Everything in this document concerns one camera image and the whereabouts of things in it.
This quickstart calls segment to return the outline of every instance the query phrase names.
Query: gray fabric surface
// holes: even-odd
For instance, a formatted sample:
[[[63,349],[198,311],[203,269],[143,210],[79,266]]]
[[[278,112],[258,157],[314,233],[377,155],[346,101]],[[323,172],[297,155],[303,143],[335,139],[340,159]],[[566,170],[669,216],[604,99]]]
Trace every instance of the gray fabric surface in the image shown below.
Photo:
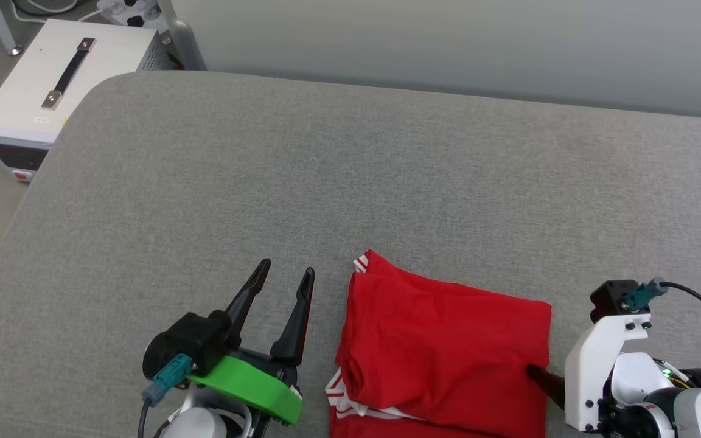
[[[701,291],[701,119],[219,73],[112,78],[67,123],[2,243],[0,437],[133,436],[150,339],[225,307],[264,257],[245,346],[267,349],[304,268],[317,277],[305,410],[267,436],[325,435],[351,260],[370,247],[550,302],[561,372],[603,281]],[[673,291],[627,350],[701,366],[700,320]],[[180,397],[151,412],[148,436]],[[578,436],[550,410],[550,436]]]

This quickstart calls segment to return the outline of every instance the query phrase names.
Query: black cable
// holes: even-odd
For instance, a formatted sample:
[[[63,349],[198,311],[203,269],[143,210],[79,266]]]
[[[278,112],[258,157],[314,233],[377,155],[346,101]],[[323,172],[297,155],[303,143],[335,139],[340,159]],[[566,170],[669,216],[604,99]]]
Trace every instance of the black cable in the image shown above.
[[[139,413],[139,427],[137,428],[137,438],[142,438],[145,433],[145,418],[148,416],[148,408],[150,407],[150,399],[145,400],[142,404],[142,412]]]
[[[26,14],[27,16],[41,17],[41,18],[49,18],[51,16],[64,15],[68,12],[74,11],[77,8],[80,8],[81,5],[84,5],[87,2],[89,2],[89,0],[78,0],[77,4],[75,4],[75,6],[72,6],[72,8],[67,9],[64,12],[31,12],[31,11],[25,10],[25,8],[23,8],[20,5],[20,3],[18,3],[17,0],[11,0],[11,1],[12,1],[12,5],[15,6],[15,9],[18,9],[18,11],[21,12],[22,14]]]
[[[163,422],[161,426],[158,427],[158,430],[156,430],[156,435],[153,435],[153,438],[159,438],[159,436],[161,436],[161,433],[164,432],[164,429],[167,429],[167,426],[169,425],[169,420]]]
[[[692,288],[687,288],[684,285],[679,285],[678,283],[670,283],[670,281],[662,281],[660,283],[661,286],[664,288],[676,288],[684,291],[687,294],[690,294],[690,296],[695,297],[699,301],[701,301],[701,294],[698,294],[696,291],[694,291]]]

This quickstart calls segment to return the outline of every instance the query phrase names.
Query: teal connector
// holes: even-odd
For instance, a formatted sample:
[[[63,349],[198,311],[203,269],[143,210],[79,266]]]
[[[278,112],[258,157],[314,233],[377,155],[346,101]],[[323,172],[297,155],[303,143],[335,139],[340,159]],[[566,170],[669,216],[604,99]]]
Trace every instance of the teal connector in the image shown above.
[[[628,296],[626,296],[626,301],[624,302],[627,310],[642,310],[642,308],[648,306],[655,297],[660,297],[663,294],[666,294],[669,288],[663,287],[661,285],[662,281],[664,281],[664,279],[661,277],[656,277],[647,285],[643,283],[637,289],[635,289],[634,292],[628,294]]]
[[[142,401],[150,401],[150,406],[158,405],[167,395],[167,391],[187,379],[191,371],[192,363],[189,356],[183,353],[175,356],[153,377],[153,383],[147,390],[142,391]]]

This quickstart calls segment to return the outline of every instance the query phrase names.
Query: white power supply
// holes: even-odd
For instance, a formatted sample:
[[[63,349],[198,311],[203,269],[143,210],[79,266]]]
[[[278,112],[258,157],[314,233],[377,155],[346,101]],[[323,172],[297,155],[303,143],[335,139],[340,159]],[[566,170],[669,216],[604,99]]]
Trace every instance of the white power supply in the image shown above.
[[[0,164],[30,182],[90,89],[123,73],[171,69],[155,29],[48,20],[0,87]]]

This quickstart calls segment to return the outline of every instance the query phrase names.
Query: folded red shirt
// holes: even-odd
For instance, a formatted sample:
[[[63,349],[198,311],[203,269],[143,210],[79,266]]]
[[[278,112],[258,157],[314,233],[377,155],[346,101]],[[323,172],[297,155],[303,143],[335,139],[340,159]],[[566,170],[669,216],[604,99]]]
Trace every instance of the folded red shirt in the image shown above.
[[[548,303],[420,277],[372,250],[366,261],[350,281],[336,357],[352,401],[438,426],[545,437],[546,396],[526,365],[548,365]],[[394,422],[418,424],[386,427]]]
[[[337,412],[334,407],[329,413],[329,434],[333,438],[496,438],[414,419],[379,419],[372,415],[343,417],[343,412]]]

